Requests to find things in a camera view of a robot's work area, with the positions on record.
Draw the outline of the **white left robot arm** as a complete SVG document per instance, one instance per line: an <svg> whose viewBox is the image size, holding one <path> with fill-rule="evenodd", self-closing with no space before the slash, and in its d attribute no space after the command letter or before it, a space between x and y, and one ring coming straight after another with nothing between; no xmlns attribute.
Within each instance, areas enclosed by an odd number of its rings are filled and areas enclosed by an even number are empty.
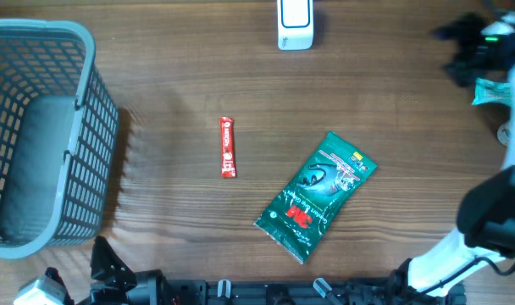
<svg viewBox="0 0 515 305"><path fill-rule="evenodd" d="M163 277L161 270L132 271L103 236L97 236L94 240L90 267L94 283L91 284L89 296L76 302L66 291L63 304L176 304L176 292ZM45 275L66 290L55 268L47 268Z"/></svg>

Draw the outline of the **red Nescafe stick sachet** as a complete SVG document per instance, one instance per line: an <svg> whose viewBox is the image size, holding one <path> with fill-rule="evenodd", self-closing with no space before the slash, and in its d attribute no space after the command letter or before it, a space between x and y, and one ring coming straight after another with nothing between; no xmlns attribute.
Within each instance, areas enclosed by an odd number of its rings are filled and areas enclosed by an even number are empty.
<svg viewBox="0 0 515 305"><path fill-rule="evenodd" d="M234 120L231 117L219 119L221 131L221 176L223 178L235 178L237 176L235 166Z"/></svg>

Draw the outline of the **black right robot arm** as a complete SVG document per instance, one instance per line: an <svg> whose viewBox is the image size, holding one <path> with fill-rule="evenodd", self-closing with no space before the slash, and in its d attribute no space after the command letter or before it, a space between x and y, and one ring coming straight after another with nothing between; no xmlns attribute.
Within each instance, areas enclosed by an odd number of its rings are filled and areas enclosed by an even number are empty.
<svg viewBox="0 0 515 305"><path fill-rule="evenodd" d="M511 87L510 140L501 171L469 191L459 206L456 227L431 250L406 260L373 295L385 304L452 304L455 286L485 266L500 276L515 272L515 11L487 3L494 22L477 14L434 31L454 40L459 51L444 69L460 87L488 71L507 72Z"/></svg>

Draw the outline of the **green 3M gloves packet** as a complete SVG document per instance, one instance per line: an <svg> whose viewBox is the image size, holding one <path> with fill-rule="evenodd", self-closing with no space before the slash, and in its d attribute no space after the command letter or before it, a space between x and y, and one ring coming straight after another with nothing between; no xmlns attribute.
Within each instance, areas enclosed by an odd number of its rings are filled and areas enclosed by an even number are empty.
<svg viewBox="0 0 515 305"><path fill-rule="evenodd" d="M335 216L377 168L375 161L331 131L254 225L305 263Z"/></svg>

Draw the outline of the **mint green wipes packet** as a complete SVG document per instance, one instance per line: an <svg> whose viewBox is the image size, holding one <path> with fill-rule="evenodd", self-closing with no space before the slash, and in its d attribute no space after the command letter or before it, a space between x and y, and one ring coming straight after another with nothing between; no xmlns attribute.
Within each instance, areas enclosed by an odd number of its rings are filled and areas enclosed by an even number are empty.
<svg viewBox="0 0 515 305"><path fill-rule="evenodd" d="M478 78L475 82L473 106L498 103L512 106L511 85L507 82Z"/></svg>

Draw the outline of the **white jar green lid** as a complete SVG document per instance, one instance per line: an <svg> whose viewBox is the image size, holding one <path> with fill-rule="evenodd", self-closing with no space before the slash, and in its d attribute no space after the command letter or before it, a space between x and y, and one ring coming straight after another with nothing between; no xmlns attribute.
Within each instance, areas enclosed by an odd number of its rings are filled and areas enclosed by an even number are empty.
<svg viewBox="0 0 515 305"><path fill-rule="evenodd" d="M503 123L497 130L497 139L504 147L508 146L510 141L510 134L510 121Z"/></svg>

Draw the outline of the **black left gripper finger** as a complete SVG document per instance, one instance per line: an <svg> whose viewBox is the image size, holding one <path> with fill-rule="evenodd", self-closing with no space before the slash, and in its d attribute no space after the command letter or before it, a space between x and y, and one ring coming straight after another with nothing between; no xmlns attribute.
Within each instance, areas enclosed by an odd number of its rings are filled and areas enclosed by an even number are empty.
<svg viewBox="0 0 515 305"><path fill-rule="evenodd" d="M64 281L62 280L61 276L59 275L58 270L53 267L48 267L45 271L45 275L63 287L63 289L64 289L63 305L75 305L75 301L70 296L70 294L67 290L67 286L64 284Z"/></svg>
<svg viewBox="0 0 515 305"><path fill-rule="evenodd" d="M107 287L129 291L136 287L135 273L118 257L103 236L97 236L91 254L91 278Z"/></svg>

